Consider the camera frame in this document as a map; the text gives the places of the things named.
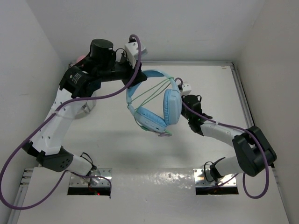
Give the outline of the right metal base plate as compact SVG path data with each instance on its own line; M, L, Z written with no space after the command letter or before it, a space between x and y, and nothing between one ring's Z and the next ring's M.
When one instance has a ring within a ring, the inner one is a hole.
M203 168L194 168L194 181L197 188L209 188L209 187L237 187L236 174L228 174L220 178L217 182L209 182L205 175Z

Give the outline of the pink headphones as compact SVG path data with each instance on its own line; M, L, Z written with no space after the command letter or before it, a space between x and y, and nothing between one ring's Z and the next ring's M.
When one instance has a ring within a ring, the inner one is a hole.
M83 55L83 56L79 56L77 59L76 59L76 63L78 63L78 62L80 62L82 59L84 59L85 58L85 55Z

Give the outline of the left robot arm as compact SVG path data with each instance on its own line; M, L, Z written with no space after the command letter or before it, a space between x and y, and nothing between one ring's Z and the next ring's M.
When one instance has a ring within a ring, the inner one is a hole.
M146 80L141 71L141 57L146 48L137 36L129 37L119 61L113 47L108 40L92 40L88 54L79 58L63 75L44 123L22 146L42 167L56 172L67 170L82 176L95 169L93 164L62 146L71 123L88 100L98 99L93 94L102 83L121 80L124 84L117 92L100 97L106 99Z

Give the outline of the blue headphones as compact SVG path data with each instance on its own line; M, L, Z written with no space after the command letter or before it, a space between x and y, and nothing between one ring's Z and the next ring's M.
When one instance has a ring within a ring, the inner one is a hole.
M160 137L172 136L168 127L178 123L182 98L175 78L163 71L145 70L147 78L161 78L162 81L152 85L143 93L135 94L137 84L126 91L127 108L136 124L143 130Z

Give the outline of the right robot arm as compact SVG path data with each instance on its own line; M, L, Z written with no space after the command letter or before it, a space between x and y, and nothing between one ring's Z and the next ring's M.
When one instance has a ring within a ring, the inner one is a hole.
M213 122L211 116L202 112L200 95L183 95L182 104L181 115L188 120L193 132L219 140L234 149L235 156L220 158L210 165L209 171L205 173L209 182L216 182L234 173L254 177L266 168L264 158L267 165L276 161L277 155L259 127L240 130Z

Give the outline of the grey headphones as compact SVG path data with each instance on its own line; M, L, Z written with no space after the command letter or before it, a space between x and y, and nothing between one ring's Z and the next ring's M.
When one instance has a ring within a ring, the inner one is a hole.
M71 106L75 106L75 111L77 112L74 119L81 119L88 116L94 107L96 106L96 100L78 100L71 103Z

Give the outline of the aluminium table frame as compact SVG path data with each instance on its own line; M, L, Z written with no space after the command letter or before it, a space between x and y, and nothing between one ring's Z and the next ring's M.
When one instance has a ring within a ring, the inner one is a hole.
M240 78L229 66L144 65L189 82L203 111L215 120L253 125ZM41 205L21 211L18 224L288 224L275 177L260 199L247 197L238 175L237 195L196 195L193 168L233 156L233 149L193 133L184 118L171 137L142 131L126 108L125 92L99 100L91 114L74 121L63 146L87 152L101 168L112 168L112 195L67 195L66 174Z

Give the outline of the metal base plate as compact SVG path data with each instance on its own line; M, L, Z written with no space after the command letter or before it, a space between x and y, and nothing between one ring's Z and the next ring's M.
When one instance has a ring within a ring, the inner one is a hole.
M112 185L112 171L109 169L94 169L87 176L81 177L71 174L70 187L92 187L92 188L108 188Z
M209 182L205 175L203 168L194 168L194 181L197 188L209 188L209 187L237 187L236 174L228 174L220 178L217 182Z

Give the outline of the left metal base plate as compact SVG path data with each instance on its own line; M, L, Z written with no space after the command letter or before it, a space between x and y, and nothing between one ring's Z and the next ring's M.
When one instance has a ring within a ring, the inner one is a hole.
M92 188L108 188L112 185L112 171L109 169L94 169L87 176L81 177L71 174L70 187L92 187Z

